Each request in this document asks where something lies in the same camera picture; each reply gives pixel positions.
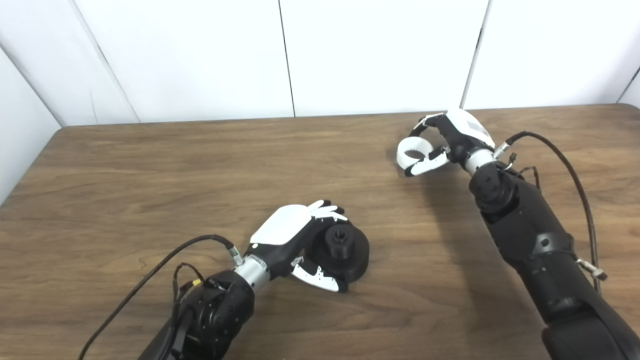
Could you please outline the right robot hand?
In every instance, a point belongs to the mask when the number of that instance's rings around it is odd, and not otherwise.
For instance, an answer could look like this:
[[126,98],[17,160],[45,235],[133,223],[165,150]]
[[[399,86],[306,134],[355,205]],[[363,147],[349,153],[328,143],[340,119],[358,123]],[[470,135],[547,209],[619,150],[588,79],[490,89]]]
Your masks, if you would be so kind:
[[[445,140],[433,146],[421,135],[434,128]],[[408,137],[397,146],[396,162],[405,176],[414,177],[446,164],[459,164],[470,176],[495,162],[495,142],[478,119],[470,112],[452,108],[447,112],[422,117]]]

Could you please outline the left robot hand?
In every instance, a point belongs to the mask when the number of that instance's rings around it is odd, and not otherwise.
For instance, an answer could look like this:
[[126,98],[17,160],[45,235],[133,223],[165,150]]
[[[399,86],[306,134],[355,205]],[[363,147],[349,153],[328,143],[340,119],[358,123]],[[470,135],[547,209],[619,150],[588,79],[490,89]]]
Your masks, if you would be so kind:
[[345,281],[330,275],[302,252],[330,227],[349,223],[343,208],[329,200],[281,206],[251,235],[244,262],[234,272],[254,293],[269,281],[290,275],[318,289],[347,293]]

